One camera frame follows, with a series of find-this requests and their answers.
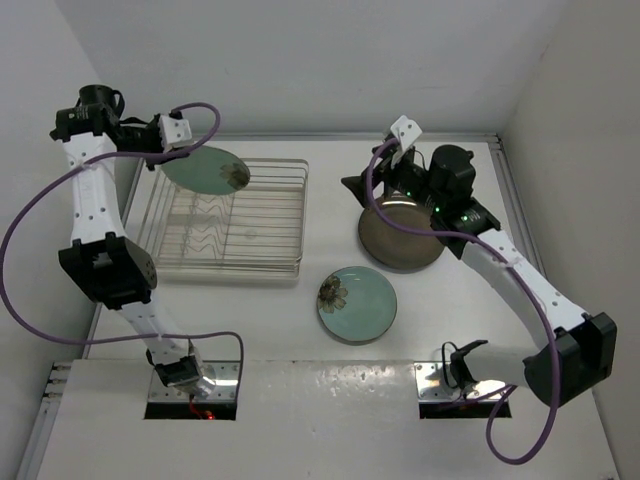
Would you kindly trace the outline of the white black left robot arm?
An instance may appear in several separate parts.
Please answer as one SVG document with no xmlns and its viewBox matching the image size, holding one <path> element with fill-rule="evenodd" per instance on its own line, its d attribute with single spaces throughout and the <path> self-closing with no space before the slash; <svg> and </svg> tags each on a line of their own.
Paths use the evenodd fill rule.
<svg viewBox="0 0 640 480">
<path fill-rule="evenodd" d="M 190 143 L 190 127 L 178 111 L 138 127 L 123 119 L 124 105 L 119 91 L 88 85 L 75 106 L 56 114 L 50 136 L 61 142 L 74 175 L 71 245 L 59 251 L 59 263 L 89 299 L 118 313 L 142 336 L 147 360 L 165 387 L 199 396 L 203 363 L 191 341 L 175 338 L 176 326 L 156 292 L 154 261 L 125 231 L 112 156 L 168 153 Z"/>
</svg>

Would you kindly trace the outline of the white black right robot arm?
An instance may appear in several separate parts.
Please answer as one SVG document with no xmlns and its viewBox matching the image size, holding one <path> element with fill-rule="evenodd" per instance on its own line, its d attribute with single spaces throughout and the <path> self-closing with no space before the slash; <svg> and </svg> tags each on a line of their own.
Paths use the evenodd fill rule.
<svg viewBox="0 0 640 480">
<path fill-rule="evenodd" d="M 431 211 L 431 236 L 478 273 L 525 325 L 535 350 L 499 348 L 475 340 L 450 356 L 458 388 L 483 380 L 527 387 L 541 402 L 561 407 L 611 374 L 616 323 L 591 315 L 555 288 L 515 247 L 497 218 L 473 196 L 474 154 L 455 145 L 437 147 L 428 167 L 409 148 L 398 160 L 394 141 L 374 149 L 361 174 L 342 184 L 364 207 L 383 185 Z"/>
</svg>

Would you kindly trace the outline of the small green floral plate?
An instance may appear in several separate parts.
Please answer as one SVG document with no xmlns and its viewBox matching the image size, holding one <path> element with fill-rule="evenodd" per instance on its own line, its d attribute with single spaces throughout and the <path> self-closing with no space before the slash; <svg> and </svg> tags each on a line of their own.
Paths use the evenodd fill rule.
<svg viewBox="0 0 640 480">
<path fill-rule="evenodd" d="M 208 146 L 163 164 L 161 170 L 178 187 L 203 195 L 231 195 L 244 189 L 251 179 L 243 160 L 227 150 Z"/>
</svg>

